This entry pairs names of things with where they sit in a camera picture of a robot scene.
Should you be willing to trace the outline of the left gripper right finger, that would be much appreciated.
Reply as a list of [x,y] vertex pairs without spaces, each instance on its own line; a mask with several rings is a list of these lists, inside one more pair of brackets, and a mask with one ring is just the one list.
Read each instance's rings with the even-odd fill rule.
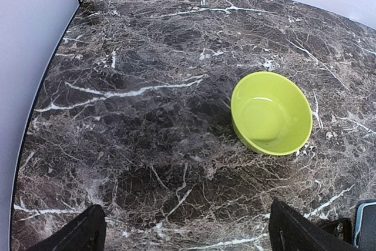
[[272,250],[357,250],[352,245],[351,219],[316,225],[277,199],[271,204],[268,232]]

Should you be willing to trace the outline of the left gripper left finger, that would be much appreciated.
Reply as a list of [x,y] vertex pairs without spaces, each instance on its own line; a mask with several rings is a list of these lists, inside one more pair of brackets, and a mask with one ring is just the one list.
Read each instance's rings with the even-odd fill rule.
[[105,239],[105,213],[101,205],[91,205],[63,228],[28,250],[103,250]]

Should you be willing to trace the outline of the light blue phone case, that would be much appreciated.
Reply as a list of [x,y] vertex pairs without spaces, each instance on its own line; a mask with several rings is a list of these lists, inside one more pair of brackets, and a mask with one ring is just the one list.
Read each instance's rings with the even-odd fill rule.
[[375,200],[362,201],[357,206],[353,246],[359,250],[374,251],[376,248]]

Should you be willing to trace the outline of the green bowl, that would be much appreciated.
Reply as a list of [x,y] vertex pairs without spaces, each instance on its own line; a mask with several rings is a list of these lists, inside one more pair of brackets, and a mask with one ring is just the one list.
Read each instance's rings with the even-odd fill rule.
[[310,104],[302,90],[274,72],[254,72],[234,87],[231,121],[240,142],[265,155],[285,156],[301,149],[313,128]]

